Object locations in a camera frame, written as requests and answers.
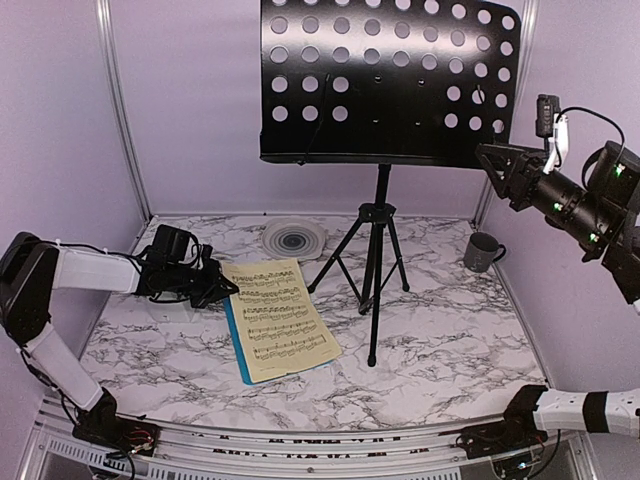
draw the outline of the black music stand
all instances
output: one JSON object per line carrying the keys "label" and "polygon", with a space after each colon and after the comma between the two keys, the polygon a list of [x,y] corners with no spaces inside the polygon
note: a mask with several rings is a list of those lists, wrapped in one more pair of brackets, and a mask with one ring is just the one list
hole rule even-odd
{"label": "black music stand", "polygon": [[[520,19],[478,0],[261,0],[261,158],[271,163],[375,163],[376,199],[309,286],[335,262],[360,313],[373,306],[376,363],[380,293],[398,268],[409,290],[387,203],[392,165],[480,168],[479,143],[507,143],[515,103]],[[362,292],[340,254],[372,224]],[[396,263],[382,281],[388,226]]]}

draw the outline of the purple wall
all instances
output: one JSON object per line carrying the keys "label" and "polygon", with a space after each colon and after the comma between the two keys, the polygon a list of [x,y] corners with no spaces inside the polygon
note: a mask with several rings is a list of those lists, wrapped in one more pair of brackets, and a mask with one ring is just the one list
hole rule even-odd
{"label": "purple wall", "polygon": [[[513,143],[540,145],[534,134],[538,93],[554,93],[562,105],[591,107],[615,119],[628,147],[640,152],[640,57],[636,52],[640,9],[633,0],[543,2],[531,73]],[[571,153],[563,172],[578,181],[584,160],[615,131],[596,119],[570,114]],[[624,302],[611,275],[592,262],[542,215],[516,215],[494,199],[485,230],[511,250],[504,270],[558,388],[626,390],[640,387],[640,318]],[[606,478],[640,478],[637,440],[597,437]]]}
{"label": "purple wall", "polygon": [[[20,230],[127,249],[142,226],[98,38],[92,3],[0,3],[0,251]],[[104,298],[54,293],[76,352]],[[4,333],[0,359],[0,469],[14,478],[42,389]]]}
{"label": "purple wall", "polygon": [[[118,58],[154,212],[355,214],[376,167],[269,165],[259,159],[260,3],[114,0]],[[397,167],[399,212],[472,217],[484,174]]]}

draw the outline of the gray mug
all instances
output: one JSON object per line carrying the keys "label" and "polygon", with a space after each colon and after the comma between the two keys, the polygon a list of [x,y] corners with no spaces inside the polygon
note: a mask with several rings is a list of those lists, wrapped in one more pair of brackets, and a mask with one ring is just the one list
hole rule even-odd
{"label": "gray mug", "polygon": [[464,253],[464,266],[475,273],[484,273],[492,263],[502,260],[507,254],[507,248],[498,243],[488,233],[474,233],[469,239],[467,251]]}

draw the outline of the marble tabletop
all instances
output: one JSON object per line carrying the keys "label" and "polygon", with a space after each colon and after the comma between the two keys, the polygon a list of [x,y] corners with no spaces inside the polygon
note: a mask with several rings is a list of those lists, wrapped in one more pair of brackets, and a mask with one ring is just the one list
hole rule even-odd
{"label": "marble tabletop", "polygon": [[[155,218],[194,233],[230,262],[268,260],[260,235],[271,217]],[[312,217],[328,232],[323,257],[302,262],[313,280],[353,222]],[[528,383],[544,382],[494,272],[464,269],[469,224],[396,218],[411,291],[394,273],[382,294],[378,365],[367,366],[371,315],[361,316],[340,268],[312,300],[342,346],[329,365],[272,382],[242,383],[221,305],[192,318],[175,306],[113,295],[83,355],[84,367],[118,399],[122,413],[176,423],[255,430],[363,430],[433,425],[501,413]],[[368,246],[363,228],[343,254],[360,284]],[[388,235],[385,264],[394,257]]]}

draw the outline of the yellowed paper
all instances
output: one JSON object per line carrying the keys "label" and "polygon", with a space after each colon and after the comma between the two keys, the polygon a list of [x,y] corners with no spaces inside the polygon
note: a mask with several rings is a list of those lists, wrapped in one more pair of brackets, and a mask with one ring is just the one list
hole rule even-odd
{"label": "yellowed paper", "polygon": [[222,270],[240,288],[231,306],[253,383],[308,370],[342,353],[311,303],[297,260],[223,264]]}

